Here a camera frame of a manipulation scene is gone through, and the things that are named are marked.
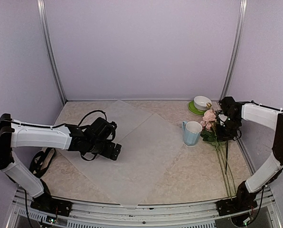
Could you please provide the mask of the pink fake rose stem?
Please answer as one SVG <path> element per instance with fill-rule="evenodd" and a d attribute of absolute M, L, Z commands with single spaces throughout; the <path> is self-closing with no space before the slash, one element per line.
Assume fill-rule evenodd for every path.
<path fill-rule="evenodd" d="M 217 157 L 226 188 L 226 194 L 229 198 L 233 198 L 236 195 L 236 184 L 230 168 L 230 164 L 228 164 L 227 174 L 225 174 L 225 158 L 226 158 L 225 142 L 216 141 L 215 149 L 217 152 Z"/>
<path fill-rule="evenodd" d="M 210 145 L 212 145 L 215 149 L 215 142 L 217 140 L 217 112 L 212 108 L 208 109 L 203 117 L 200 124 L 203 129 L 201 131 L 202 140 Z"/>

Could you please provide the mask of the light blue ceramic mug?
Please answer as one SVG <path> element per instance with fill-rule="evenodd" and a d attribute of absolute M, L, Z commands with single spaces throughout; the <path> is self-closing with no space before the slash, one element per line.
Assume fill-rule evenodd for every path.
<path fill-rule="evenodd" d="M 203 129 L 202 125 L 195 121 L 183 121 L 181 127 L 183 130 L 184 143 L 187 146 L 195 146 Z"/>

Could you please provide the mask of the white wrapping paper sheet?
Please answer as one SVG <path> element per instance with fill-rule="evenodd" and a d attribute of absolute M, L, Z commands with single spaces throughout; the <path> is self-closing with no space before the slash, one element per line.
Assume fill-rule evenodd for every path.
<path fill-rule="evenodd" d="M 118 124 L 117 161 L 102 156 L 91 160 L 77 152 L 60 151 L 46 180 L 55 196 L 113 202 L 126 209 L 139 204 L 190 201 L 178 161 L 184 152 L 181 123 L 189 118 L 186 101 L 70 102 L 57 123 L 91 123 L 95 109 L 106 111 Z"/>

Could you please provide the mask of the blue fake hydrangea stem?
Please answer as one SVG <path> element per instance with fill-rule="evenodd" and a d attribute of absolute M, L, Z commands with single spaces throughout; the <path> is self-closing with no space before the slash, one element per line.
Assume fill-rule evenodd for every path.
<path fill-rule="evenodd" d="M 225 158 L 225 174 L 227 174 L 228 168 L 228 153 L 229 153 L 229 141 L 225 142 L 225 151 L 226 151 L 226 158 Z"/>

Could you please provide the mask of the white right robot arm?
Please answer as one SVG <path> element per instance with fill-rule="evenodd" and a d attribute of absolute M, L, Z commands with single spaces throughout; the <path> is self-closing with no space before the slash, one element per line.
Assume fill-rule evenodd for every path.
<path fill-rule="evenodd" d="M 251 102 L 236 102 L 226 96 L 219 101 L 218 141 L 237 140 L 251 156 L 256 172 L 237 189 L 232 206 L 242 211 L 265 185 L 283 170 L 283 109 Z"/>

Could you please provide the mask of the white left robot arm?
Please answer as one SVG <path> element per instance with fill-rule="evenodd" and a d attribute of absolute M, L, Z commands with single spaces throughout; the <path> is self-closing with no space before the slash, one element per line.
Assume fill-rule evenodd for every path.
<path fill-rule="evenodd" d="M 46 147 L 79 152 L 83 160 L 91 153 L 117 160 L 121 145 L 114 143 L 117 124 L 98 117 L 92 124 L 36 125 L 20 122 L 10 114 L 0 117 L 0 171 L 21 186 L 45 211 L 56 207 L 46 184 L 12 152 L 19 147 Z"/>

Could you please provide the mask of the white ceramic bowl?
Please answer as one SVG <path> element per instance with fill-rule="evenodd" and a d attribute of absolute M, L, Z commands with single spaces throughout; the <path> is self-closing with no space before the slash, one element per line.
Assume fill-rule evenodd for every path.
<path fill-rule="evenodd" d="M 194 106 L 200 111 L 206 111 L 211 108 L 212 102 L 205 96 L 196 96 L 193 99 Z"/>

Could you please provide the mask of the green round saucer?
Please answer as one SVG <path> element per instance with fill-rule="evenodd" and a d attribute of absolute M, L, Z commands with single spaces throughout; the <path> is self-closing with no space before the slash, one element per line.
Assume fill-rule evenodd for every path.
<path fill-rule="evenodd" d="M 191 112 L 193 112 L 194 114 L 198 114 L 198 115 L 203 115 L 206 111 L 200 111 L 198 110 L 195 106 L 194 106 L 194 102 L 191 101 L 188 104 L 188 108 Z"/>

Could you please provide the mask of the right aluminium corner post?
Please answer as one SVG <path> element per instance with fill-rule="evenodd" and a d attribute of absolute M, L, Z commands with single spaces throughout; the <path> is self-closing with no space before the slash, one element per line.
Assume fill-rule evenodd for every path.
<path fill-rule="evenodd" d="M 228 68 L 227 68 L 226 78 L 225 78 L 225 81 L 224 81 L 223 89 L 222 89 L 219 100 L 222 100 L 227 95 L 227 93 L 230 89 L 230 84 L 231 84 L 231 80 L 232 80 L 232 77 L 233 77 L 233 73 L 234 73 L 234 69 L 235 69 L 235 65 L 236 65 L 236 60 L 237 60 L 237 56 L 238 56 L 238 53 L 239 53 L 241 37 L 242 37 L 242 34 L 243 34 L 243 29 L 244 29 L 247 3 L 248 3 L 248 0 L 241 0 L 240 1 L 238 21 L 237 21 L 236 32 L 235 32 L 235 39 L 234 39 L 232 52 L 231 52 L 231 56 L 230 56 L 230 62 L 229 62 Z"/>

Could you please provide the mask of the aluminium corner post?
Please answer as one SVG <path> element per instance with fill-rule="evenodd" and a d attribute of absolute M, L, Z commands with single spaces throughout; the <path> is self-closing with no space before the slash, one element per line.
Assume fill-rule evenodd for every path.
<path fill-rule="evenodd" d="M 45 46 L 47 50 L 47 56 L 48 56 L 49 64 L 50 64 L 51 71 L 53 74 L 53 79 L 57 87 L 57 93 L 59 95 L 61 104 L 62 106 L 64 106 L 67 103 L 67 98 L 66 98 L 63 86 L 62 86 L 60 76 L 59 76 L 56 59 L 54 56 L 53 46 L 51 43 L 48 21 L 47 21 L 47 16 L 46 16 L 45 1 L 37 0 L 37 7 L 38 7 L 39 18 L 40 18 L 40 23 L 42 27 L 42 32 L 44 36 L 44 42 L 45 42 Z"/>
<path fill-rule="evenodd" d="M 227 95 L 227 93 L 230 89 L 230 84 L 231 84 L 231 80 L 232 80 L 232 77 L 233 77 L 233 73 L 234 73 L 234 69 L 235 69 L 235 65 L 236 65 L 236 60 L 237 60 L 237 56 L 238 56 L 238 53 L 239 53 L 241 37 L 242 37 L 242 34 L 243 34 L 243 29 L 244 29 L 247 3 L 248 3 L 248 0 L 241 0 L 240 1 L 238 21 L 237 21 L 236 32 L 235 32 L 235 39 L 234 39 L 232 52 L 231 52 L 231 56 L 230 56 L 230 62 L 229 62 L 228 68 L 227 68 L 226 78 L 225 78 L 225 81 L 224 81 L 223 89 L 222 89 L 219 100 L 222 100 Z"/>

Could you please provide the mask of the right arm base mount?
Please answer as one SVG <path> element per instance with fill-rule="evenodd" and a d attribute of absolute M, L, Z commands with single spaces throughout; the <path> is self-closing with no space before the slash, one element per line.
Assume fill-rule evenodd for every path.
<path fill-rule="evenodd" d="M 229 199 L 221 199 L 216 202 L 216 206 L 219 216 L 225 216 L 250 210 L 252 207 L 256 208 L 258 204 L 255 200 L 242 202 L 239 201 L 237 197 L 234 197 Z"/>

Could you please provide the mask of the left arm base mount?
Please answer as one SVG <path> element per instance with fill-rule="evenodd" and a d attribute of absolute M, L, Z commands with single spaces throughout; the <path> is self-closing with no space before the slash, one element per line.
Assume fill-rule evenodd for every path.
<path fill-rule="evenodd" d="M 72 202 L 67 200 L 55 198 L 37 198 L 33 199 L 30 207 L 39 211 L 55 214 L 57 216 L 68 217 L 71 212 L 72 205 Z"/>

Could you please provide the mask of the aluminium front rail frame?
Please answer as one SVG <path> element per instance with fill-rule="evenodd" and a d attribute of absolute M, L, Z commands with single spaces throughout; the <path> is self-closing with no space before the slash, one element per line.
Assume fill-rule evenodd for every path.
<path fill-rule="evenodd" d="M 220 215 L 216 200 L 181 204 L 139 205 L 125 209 L 113 203 L 70 199 L 72 207 L 67 216 L 42 212 L 30 207 L 31 197 L 18 189 L 5 228 L 227 228 L 233 220 L 255 215 L 250 228 L 282 228 L 280 212 L 269 189 L 256 197 L 260 212 L 245 210 Z"/>

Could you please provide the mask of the left aluminium corner post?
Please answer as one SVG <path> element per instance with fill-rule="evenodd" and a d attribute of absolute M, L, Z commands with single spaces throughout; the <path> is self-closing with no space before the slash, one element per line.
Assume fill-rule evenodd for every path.
<path fill-rule="evenodd" d="M 56 59 L 54 56 L 53 46 L 51 43 L 48 21 L 47 21 L 47 16 L 46 16 L 45 1 L 37 0 L 37 7 L 38 7 L 39 18 L 40 18 L 40 23 L 42 27 L 42 32 L 44 36 L 44 42 L 45 42 L 45 46 L 47 50 L 47 56 L 48 56 L 49 64 L 50 64 L 51 71 L 53 74 L 53 79 L 57 87 L 57 93 L 59 95 L 61 104 L 62 106 L 64 106 L 67 103 L 67 98 L 66 98 L 63 86 L 62 86 L 60 76 L 59 76 Z"/>

